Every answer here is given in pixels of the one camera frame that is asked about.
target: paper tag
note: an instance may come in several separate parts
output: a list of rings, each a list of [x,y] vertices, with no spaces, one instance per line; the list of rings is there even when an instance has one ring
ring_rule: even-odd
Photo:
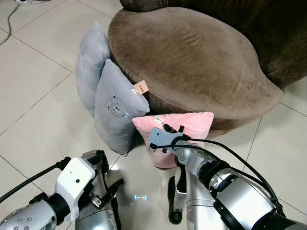
[[[144,80],[140,81],[139,83],[136,83],[133,87],[138,91],[139,95],[142,95],[143,93],[149,91],[148,86],[146,85]]]
[[[154,117],[155,122],[158,122],[159,124],[163,123],[163,120],[157,116]]]

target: gray bear pillow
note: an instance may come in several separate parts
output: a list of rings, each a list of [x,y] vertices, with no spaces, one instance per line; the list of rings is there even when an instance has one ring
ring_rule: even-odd
[[[145,97],[134,93],[133,85],[119,67],[106,60],[95,101],[94,123],[100,137],[115,152],[128,153],[135,131],[132,118],[147,112]]]
[[[106,35],[95,21],[80,43],[76,67],[78,95],[91,116],[94,116],[96,90],[102,69],[110,57]]]

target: tile floor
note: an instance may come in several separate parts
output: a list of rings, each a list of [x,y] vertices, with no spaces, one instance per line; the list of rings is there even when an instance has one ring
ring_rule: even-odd
[[[14,7],[13,0],[0,0],[0,40],[7,34],[6,18]],[[154,168],[143,144],[128,157],[118,157],[97,135],[77,95],[74,69],[81,37],[93,20],[106,32],[120,9],[118,0],[52,0],[20,7],[11,17],[12,37],[0,46],[0,195],[62,159],[63,153],[75,157],[103,149],[109,163],[125,174],[123,229],[184,230],[185,221],[174,226],[167,219],[167,181],[174,170]],[[267,178],[288,217],[307,223],[306,78],[288,87],[283,100],[262,119],[216,140]],[[227,152],[207,147],[244,168]],[[52,193],[58,174],[40,178],[3,202],[0,219],[41,191]],[[149,199],[130,202],[134,194]],[[57,229],[73,229],[73,224],[66,221]]]

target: brown velvet pouf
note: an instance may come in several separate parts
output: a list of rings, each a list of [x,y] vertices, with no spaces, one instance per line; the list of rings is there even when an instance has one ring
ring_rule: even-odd
[[[121,10],[108,38],[128,79],[146,81],[152,113],[213,112],[210,137],[256,120],[283,96],[244,35],[197,11]]]

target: brown sofa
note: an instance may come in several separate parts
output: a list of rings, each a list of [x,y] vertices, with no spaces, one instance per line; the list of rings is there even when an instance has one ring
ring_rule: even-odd
[[[261,117],[307,73],[306,0],[121,0],[114,61],[153,114],[211,111],[210,137]]]

